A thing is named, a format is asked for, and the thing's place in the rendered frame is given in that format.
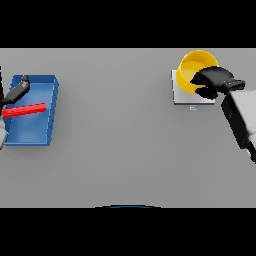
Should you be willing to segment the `dark robot right hand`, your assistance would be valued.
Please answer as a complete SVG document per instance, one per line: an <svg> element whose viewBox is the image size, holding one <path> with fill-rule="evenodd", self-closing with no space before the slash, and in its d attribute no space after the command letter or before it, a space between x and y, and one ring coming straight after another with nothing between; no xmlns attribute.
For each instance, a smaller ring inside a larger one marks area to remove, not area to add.
<svg viewBox="0 0 256 256"><path fill-rule="evenodd" d="M190 80L197 86L195 93L206 99L216 99L219 93L224 95L230 91L243 90L245 81L236 79L234 75L223 67L206 67L195 73Z"/></svg>

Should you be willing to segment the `dark robot left hand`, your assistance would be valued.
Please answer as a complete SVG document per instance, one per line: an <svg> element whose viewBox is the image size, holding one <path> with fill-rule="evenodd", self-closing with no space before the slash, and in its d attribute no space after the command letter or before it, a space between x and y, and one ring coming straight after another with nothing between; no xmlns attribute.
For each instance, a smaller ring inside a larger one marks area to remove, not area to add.
<svg viewBox="0 0 256 256"><path fill-rule="evenodd" d="M2 76L0 73L0 108L7 104L15 104L30 90L30 81L27 75L22 77L21 82L14 87L10 92L4 94L2 85Z"/></svg>

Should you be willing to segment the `red beaker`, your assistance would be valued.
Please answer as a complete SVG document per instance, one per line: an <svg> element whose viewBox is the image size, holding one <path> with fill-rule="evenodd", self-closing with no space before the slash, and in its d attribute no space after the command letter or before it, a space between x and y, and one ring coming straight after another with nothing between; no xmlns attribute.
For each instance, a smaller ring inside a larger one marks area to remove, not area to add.
<svg viewBox="0 0 256 256"><path fill-rule="evenodd" d="M2 110L2 116L4 118L17 117L22 115L41 113L46 111L46 104L31 104L27 106L16 106L13 108L4 108Z"/></svg>

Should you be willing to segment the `yellow bowl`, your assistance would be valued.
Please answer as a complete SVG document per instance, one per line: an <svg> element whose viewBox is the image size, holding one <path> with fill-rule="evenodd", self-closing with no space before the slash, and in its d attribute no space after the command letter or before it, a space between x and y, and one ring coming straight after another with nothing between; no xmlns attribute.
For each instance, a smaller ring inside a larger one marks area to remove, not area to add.
<svg viewBox="0 0 256 256"><path fill-rule="evenodd" d="M177 85L186 93L194 94L203 85L191 83L194 75L203 68L218 66L218 61L213 54L205 50L193 50L188 52L181 60L176 70Z"/></svg>

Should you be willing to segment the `pale square measuring scale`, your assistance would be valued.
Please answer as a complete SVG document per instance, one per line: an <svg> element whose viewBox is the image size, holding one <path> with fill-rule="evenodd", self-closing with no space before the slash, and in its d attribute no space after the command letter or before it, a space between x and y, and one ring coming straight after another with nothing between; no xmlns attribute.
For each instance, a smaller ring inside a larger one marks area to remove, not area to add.
<svg viewBox="0 0 256 256"><path fill-rule="evenodd" d="M175 105L214 105L215 101L205 99L197 94L189 94L182 90L176 82L176 71L170 72L172 80L173 101Z"/></svg>

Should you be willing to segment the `blue tray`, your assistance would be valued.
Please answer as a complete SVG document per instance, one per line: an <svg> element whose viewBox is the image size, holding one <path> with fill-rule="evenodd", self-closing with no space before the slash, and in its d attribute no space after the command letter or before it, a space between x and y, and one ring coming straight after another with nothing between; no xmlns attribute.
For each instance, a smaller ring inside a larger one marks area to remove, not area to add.
<svg viewBox="0 0 256 256"><path fill-rule="evenodd" d="M31 74L28 79L29 92L7 108L44 103L46 111L4 118L8 132L6 146L49 146L52 140L59 82L53 74Z"/></svg>

